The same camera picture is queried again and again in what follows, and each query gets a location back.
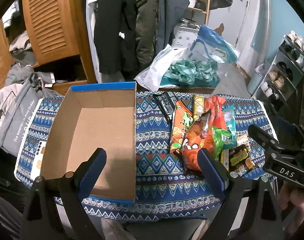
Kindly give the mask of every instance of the blue patterned tablecloth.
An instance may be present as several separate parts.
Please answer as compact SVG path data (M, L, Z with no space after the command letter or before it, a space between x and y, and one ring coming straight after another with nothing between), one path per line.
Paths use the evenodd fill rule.
M191 93L176 93L189 109L192 108ZM256 124L276 138L262 103L248 98L220 95L227 104L234 105L238 135L247 132L248 126ZM39 140L46 141L55 114L63 97L46 98L40 104L29 128L22 153L18 156L15 176L28 187L34 152ZM136 201L134 204L107 202L95 197L82 201L85 211L94 216L125 221L156 221L161 218L188 216L218 204L204 179L184 176L180 160L169 154L171 127L152 98L151 92L136 95ZM263 175L264 151L249 138L251 158L259 168L246 174L246 178L258 179Z

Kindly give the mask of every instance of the phone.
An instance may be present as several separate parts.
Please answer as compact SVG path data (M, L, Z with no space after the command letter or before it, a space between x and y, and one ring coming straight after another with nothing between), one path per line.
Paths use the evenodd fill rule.
M31 170L31 180L35 180L36 177L39 176L41 172L41 166L42 166L42 160L43 160L43 154L45 151L46 142L39 141L39 144L37 146L37 152L35 153L35 157L33 160L32 170Z

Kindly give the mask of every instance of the hand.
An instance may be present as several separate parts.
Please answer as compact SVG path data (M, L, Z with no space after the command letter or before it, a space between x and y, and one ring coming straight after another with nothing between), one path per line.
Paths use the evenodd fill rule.
M281 210L285 210L290 201L299 209L295 220L287 228L289 235L292 236L304 220L304 191L300 189L291 190L288 183L284 182L277 201Z

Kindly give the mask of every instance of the green jacket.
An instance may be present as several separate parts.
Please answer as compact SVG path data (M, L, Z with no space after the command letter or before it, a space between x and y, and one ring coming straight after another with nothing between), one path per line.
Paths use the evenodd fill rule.
M150 66L154 58L158 0L136 0L136 55L140 71Z

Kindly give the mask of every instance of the blue wall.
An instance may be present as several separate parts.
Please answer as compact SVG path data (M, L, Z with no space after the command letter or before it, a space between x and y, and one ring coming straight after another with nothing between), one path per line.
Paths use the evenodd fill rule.
M294 30L304 42L304 24L286 0L271 0L271 36L267 61L272 62L284 34Z

